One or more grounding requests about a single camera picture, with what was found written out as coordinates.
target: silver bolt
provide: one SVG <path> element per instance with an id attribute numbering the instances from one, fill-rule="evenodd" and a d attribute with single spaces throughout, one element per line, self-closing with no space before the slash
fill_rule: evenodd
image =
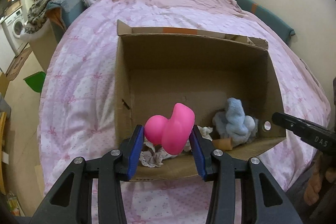
<path id="1" fill-rule="evenodd" d="M 258 158 L 252 158 L 251 159 L 251 163 L 253 163 L 253 164 L 259 164 L 260 160 Z"/>
<path id="2" fill-rule="evenodd" d="M 120 150 L 119 149 L 113 149 L 111 151 L 111 155 L 112 156 L 119 156 L 120 155 Z"/>
<path id="3" fill-rule="evenodd" d="M 73 160 L 73 162 L 74 162 L 75 164 L 81 164 L 81 163 L 83 162 L 83 158 L 82 158 L 82 157 L 77 157 L 77 158 L 75 158 L 75 159 Z"/>
<path id="4" fill-rule="evenodd" d="M 223 155 L 223 151 L 222 151 L 222 150 L 219 150 L 219 149 L 216 149 L 216 150 L 213 151 L 213 154 L 214 154 L 215 156 L 221 156 L 221 155 Z"/>

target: beige floor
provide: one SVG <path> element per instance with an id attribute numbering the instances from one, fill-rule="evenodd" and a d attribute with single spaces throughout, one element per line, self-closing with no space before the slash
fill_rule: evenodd
<path id="1" fill-rule="evenodd" d="M 38 167 L 40 160 L 36 136 L 40 94 L 34 92 L 23 78 L 41 70 L 35 55 L 31 53 L 19 75 L 9 83 L 5 95 L 5 100 L 12 107 L 11 118 L 5 126 L 5 149 L 9 154 L 9 165 L 5 167 L 6 188 L 18 196 L 26 216 L 32 216 L 42 201 L 43 177 Z"/>

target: green dustpan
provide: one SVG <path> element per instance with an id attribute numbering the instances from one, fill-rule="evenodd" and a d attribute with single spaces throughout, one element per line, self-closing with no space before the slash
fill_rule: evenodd
<path id="1" fill-rule="evenodd" d="M 45 80 L 45 72 L 39 71 L 37 73 L 34 73 L 33 75 L 24 78 L 24 80 L 33 91 L 41 93 Z"/>

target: rug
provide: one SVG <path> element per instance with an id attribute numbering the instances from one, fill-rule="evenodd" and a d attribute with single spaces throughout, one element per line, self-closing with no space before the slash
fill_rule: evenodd
<path id="1" fill-rule="evenodd" d="M 23 64 L 25 63 L 25 61 L 27 60 L 29 54 L 31 54 L 33 50 L 31 49 L 31 47 L 28 47 L 26 49 L 24 49 L 18 57 L 16 57 L 9 69 L 9 73 L 7 74 L 7 79 L 9 81 L 13 81 L 17 75 L 19 74 L 21 68 L 23 67 Z"/>

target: pink bedspread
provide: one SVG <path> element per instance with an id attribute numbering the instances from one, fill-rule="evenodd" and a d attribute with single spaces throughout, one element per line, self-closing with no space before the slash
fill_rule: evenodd
<path id="1" fill-rule="evenodd" d="M 266 39 L 285 112 L 328 125 L 330 104 L 299 58 L 234 0 L 97 0 L 66 31 L 43 87 L 38 141 L 45 192 L 75 157 L 89 160 L 116 148 L 113 96 L 117 19 L 130 26 L 199 28 Z M 285 141 L 259 158 L 287 190 L 314 152 L 287 131 Z M 128 223 L 204 223 L 211 183 L 198 177 L 123 183 L 122 192 Z M 93 200 L 96 193 L 95 184 Z M 93 221 L 97 222 L 95 204 Z"/>

